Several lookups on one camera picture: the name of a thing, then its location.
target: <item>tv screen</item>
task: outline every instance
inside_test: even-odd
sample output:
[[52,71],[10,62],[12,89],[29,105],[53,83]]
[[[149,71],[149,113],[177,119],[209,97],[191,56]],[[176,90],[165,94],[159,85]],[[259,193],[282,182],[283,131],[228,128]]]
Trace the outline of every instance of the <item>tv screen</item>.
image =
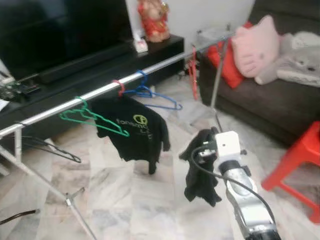
[[17,80],[130,39],[125,0],[0,0],[0,59]]

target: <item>red hanger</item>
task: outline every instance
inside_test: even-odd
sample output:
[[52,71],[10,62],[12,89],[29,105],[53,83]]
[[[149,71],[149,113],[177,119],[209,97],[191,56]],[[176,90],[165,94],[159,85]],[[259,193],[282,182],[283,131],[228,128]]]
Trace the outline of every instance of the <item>red hanger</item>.
[[119,97],[122,97],[122,94],[125,92],[126,88],[125,85],[121,82],[119,82],[118,80],[113,80],[113,83],[117,83],[121,86],[121,90],[118,92]]
[[193,97],[195,100],[198,100],[197,95],[197,69],[196,69],[196,48],[192,46],[192,58],[189,61],[189,76],[190,76],[190,84],[193,93]]

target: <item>red cloth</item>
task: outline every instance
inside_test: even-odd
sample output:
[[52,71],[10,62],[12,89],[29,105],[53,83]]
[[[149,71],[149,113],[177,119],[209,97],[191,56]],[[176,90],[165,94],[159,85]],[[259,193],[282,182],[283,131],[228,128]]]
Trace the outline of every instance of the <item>red cloth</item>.
[[[253,25],[250,22],[247,22],[243,25],[245,28],[250,28]],[[219,48],[222,47],[222,42],[218,43]],[[225,82],[231,87],[236,88],[242,81],[245,79],[245,77],[238,71],[235,61],[234,61],[234,51],[232,49],[231,40],[228,40],[228,46],[224,58],[224,64],[222,68],[222,77],[224,78]],[[216,46],[211,46],[208,49],[207,57],[211,60],[212,64],[216,67],[218,67],[220,62],[219,52],[217,50]]]

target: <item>clothes hanger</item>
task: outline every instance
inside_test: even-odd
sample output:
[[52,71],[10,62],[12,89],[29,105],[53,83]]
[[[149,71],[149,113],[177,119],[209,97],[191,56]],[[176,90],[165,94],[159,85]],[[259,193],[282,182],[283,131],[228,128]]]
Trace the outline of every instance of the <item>clothes hanger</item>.
[[139,97],[142,98],[152,98],[153,96],[159,96],[162,97],[164,99],[169,100],[170,102],[172,102],[174,104],[174,107],[169,107],[169,106],[161,106],[161,105],[155,105],[155,104],[145,104],[145,106],[149,106],[149,107],[155,107],[155,108],[162,108],[162,109],[170,109],[170,110],[181,110],[183,107],[181,104],[177,103],[176,100],[174,100],[173,98],[160,94],[160,93],[156,93],[150,90],[150,88],[148,88],[147,86],[145,86],[147,80],[148,80],[148,76],[141,70],[137,71],[137,73],[140,73],[144,76],[143,80],[141,81],[140,85],[133,89],[133,90],[128,90],[128,91],[124,91],[124,94],[136,94]]
[[[29,127],[28,124],[24,124],[22,122],[19,122],[19,121],[15,121],[16,124],[21,124],[25,127]],[[57,147],[56,145],[53,145],[51,143],[48,143],[38,137],[35,137],[35,136],[21,136],[21,139],[23,141],[21,141],[22,145],[24,146],[28,146],[30,148],[33,148],[33,149],[38,149],[38,150],[41,150],[41,151],[45,151],[47,153],[51,153],[51,154],[54,154],[54,155],[57,155],[57,156],[60,156],[62,158],[65,158],[65,159],[69,159],[71,161],[74,161],[76,163],[81,163],[81,159],[80,157],[66,151],[66,150],[63,150],[63,149],[60,149],[59,147]],[[41,148],[39,147],[39,145],[41,146],[47,146],[47,147],[52,147],[55,149],[55,151],[51,151],[51,150],[48,150],[48,149],[45,149],[45,148]]]
[[197,94],[197,69],[196,69],[196,47],[195,45],[192,45],[192,58],[190,59],[188,63],[188,72],[189,72],[189,79],[192,89],[192,94],[194,100],[198,100],[198,94]]
[[123,84],[123,83],[121,83],[120,81],[118,81],[118,80],[113,80],[112,81],[113,83],[117,83],[117,84],[119,84],[120,85],[120,87],[121,87],[121,90],[118,92],[118,96],[119,97],[122,97],[122,95],[124,94],[124,92],[125,92],[125,85]]
[[[129,136],[130,136],[130,134],[129,134],[126,130],[122,130],[122,128],[121,128],[118,124],[114,123],[114,122],[111,121],[111,120],[105,119],[104,117],[102,117],[102,116],[99,115],[99,114],[96,114],[96,113],[90,111],[90,110],[88,109],[88,104],[87,104],[87,102],[86,102],[84,99],[82,99],[82,98],[79,97],[79,96],[77,96],[76,98],[82,100],[82,102],[83,102],[82,108],[80,108],[80,109],[71,109],[71,110],[67,110],[67,111],[64,111],[64,112],[60,113],[60,114],[59,114],[59,117],[60,117],[62,120],[96,126],[96,127],[99,127],[99,128],[105,129],[105,130],[108,130],[108,131],[110,131],[110,132],[113,132],[113,133],[115,133],[115,134],[119,134],[119,135],[125,136],[125,137],[129,137]],[[106,123],[111,124],[112,126],[114,126],[114,127],[116,128],[116,130],[115,130],[115,129],[111,129],[111,128],[106,127],[106,126],[102,126],[102,125],[99,125],[99,124],[95,124],[95,123],[92,123],[92,122],[87,122],[87,121],[81,121],[81,120],[73,119],[73,118],[71,118],[71,117],[69,116],[69,115],[75,115],[75,114],[80,114],[83,118],[88,119],[88,120],[102,119],[104,122],[106,122]]]

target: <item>figurine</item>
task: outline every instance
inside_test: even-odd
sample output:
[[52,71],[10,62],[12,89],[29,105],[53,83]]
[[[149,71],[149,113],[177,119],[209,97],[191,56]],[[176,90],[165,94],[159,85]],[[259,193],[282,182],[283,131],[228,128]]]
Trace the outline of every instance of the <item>figurine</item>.
[[166,24],[168,11],[168,5],[162,0],[138,0],[138,12],[147,41],[160,43],[170,38]]

